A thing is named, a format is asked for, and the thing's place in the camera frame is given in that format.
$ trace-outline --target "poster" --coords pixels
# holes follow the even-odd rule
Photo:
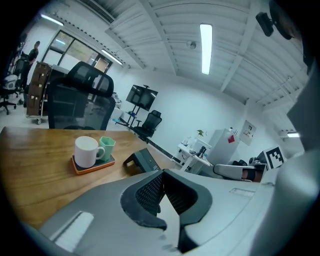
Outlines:
[[[244,122],[239,138],[242,142],[250,146],[254,138],[255,132],[256,132],[256,127],[252,123],[246,120]]]

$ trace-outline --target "wooden table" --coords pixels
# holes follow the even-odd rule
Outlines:
[[[115,164],[76,175],[71,156],[79,136],[111,137],[116,143]],[[56,211],[86,192],[134,174],[134,165],[123,162],[134,152],[148,148],[160,168],[174,163],[130,131],[60,130],[5,127],[0,134],[2,185],[20,220],[39,228]]]

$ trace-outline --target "small black device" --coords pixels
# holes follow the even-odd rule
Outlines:
[[[131,161],[134,161],[135,165],[140,167],[143,173],[161,170],[147,148],[130,155],[123,162],[123,165],[126,166]]]

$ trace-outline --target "white cup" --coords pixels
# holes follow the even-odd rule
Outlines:
[[[97,156],[99,150],[103,151],[103,154]],[[82,168],[92,167],[96,160],[101,159],[105,155],[105,149],[102,146],[98,146],[98,142],[91,137],[81,136],[75,140],[74,145],[74,161]]]

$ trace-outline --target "ceiling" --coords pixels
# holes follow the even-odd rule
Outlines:
[[[306,84],[307,67],[300,42],[276,29],[266,37],[257,24],[259,12],[270,16],[268,1],[92,1],[114,17],[110,26],[83,15],[70,0],[54,2],[51,14],[90,34],[130,68],[200,81],[242,103],[250,98],[279,131],[294,130],[286,114]],[[201,72],[201,23],[213,27],[209,75]],[[197,47],[189,49],[188,41]]]

